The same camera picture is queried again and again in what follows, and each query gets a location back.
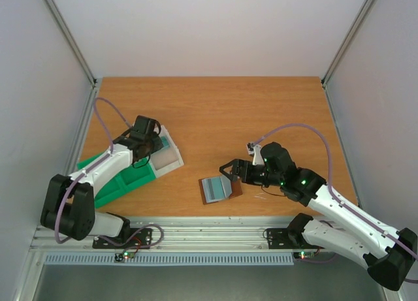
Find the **brown leather card holder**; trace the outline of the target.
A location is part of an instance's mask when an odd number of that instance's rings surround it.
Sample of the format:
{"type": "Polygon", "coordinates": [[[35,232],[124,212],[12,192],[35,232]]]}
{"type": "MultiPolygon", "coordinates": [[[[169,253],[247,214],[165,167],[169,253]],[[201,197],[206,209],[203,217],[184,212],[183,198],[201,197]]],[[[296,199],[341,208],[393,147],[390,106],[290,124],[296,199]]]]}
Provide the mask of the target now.
{"type": "Polygon", "coordinates": [[[243,194],[240,182],[232,182],[224,175],[200,179],[199,188],[204,205],[229,200],[243,194]]]}

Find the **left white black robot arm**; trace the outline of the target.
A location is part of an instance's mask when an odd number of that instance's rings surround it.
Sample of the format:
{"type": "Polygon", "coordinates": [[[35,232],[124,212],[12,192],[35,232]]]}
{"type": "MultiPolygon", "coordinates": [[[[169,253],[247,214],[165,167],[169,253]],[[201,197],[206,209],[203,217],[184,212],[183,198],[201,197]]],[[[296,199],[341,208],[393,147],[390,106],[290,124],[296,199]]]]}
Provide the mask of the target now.
{"type": "Polygon", "coordinates": [[[161,124],[138,116],[133,126],[112,140],[109,148],[86,167],[49,182],[40,223],[54,231],[58,244],[97,236],[125,247],[131,241],[129,220],[95,209],[97,193],[118,173],[163,148],[161,124]]]}

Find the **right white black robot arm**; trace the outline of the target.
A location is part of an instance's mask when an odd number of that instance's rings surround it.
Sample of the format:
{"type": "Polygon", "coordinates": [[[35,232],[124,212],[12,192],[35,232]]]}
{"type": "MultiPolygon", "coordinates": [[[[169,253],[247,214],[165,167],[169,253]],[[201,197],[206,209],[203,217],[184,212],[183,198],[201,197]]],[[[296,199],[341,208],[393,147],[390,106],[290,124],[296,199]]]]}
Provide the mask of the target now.
{"type": "Polygon", "coordinates": [[[277,142],[253,149],[253,161],[233,159],[219,171],[230,181],[279,187],[290,200],[309,207],[342,227],[324,225],[310,215],[298,214],[287,228],[294,246],[306,243],[333,251],[362,266],[382,287],[398,291],[417,260],[417,235],[398,230],[351,203],[314,171],[297,167],[277,142]]]}

